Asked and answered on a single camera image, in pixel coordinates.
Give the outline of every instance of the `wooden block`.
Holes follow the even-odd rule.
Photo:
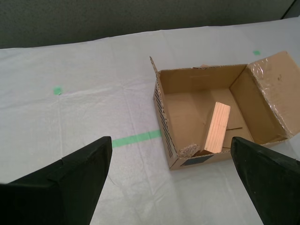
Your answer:
[[[230,106],[216,102],[213,112],[208,117],[203,145],[194,156],[202,156],[222,151],[226,127],[228,123]]]

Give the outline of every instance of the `open cardboard box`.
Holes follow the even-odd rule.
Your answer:
[[[270,147],[300,132],[300,70],[287,52],[250,64],[157,71],[153,95],[170,169],[231,158],[234,136]],[[215,102],[231,107],[222,152],[182,158],[201,146]]]

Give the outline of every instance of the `gray wall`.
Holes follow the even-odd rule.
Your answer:
[[[0,0],[0,48],[280,19],[293,0]]]
[[[293,3],[293,5],[291,6],[284,18],[286,19],[298,16],[300,16],[300,0],[296,0]]]

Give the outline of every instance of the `box flap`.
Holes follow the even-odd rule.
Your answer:
[[[247,65],[288,137],[300,132],[300,70],[284,51]]]
[[[159,79],[160,74],[159,74],[158,70],[156,69],[154,61],[151,57],[150,57],[150,60],[151,60],[151,64],[153,66],[153,69],[154,69],[154,72],[155,72],[155,75],[156,75],[156,87],[155,87],[155,89],[156,89],[156,92],[157,92],[157,98],[159,99],[160,104],[161,104],[162,119],[164,119],[165,128],[166,128],[167,134],[169,135],[169,138],[170,138],[170,144],[172,145],[171,147],[173,149],[175,149],[175,151],[176,151],[176,145],[173,141],[174,140],[173,129],[172,129],[172,125],[169,121],[170,115],[169,115],[169,112],[168,112],[168,108],[164,105],[165,95],[164,95],[164,92],[161,88],[161,83],[160,83],[160,79]]]

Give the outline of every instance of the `white paper surface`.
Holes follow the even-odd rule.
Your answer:
[[[300,66],[300,18],[145,32],[0,50],[0,182],[38,170],[104,136],[159,129],[158,68],[249,63],[287,50]],[[62,94],[53,94],[60,86]],[[274,149],[300,157],[300,136]],[[171,172],[161,138],[113,149],[91,225],[261,225],[227,160]]]

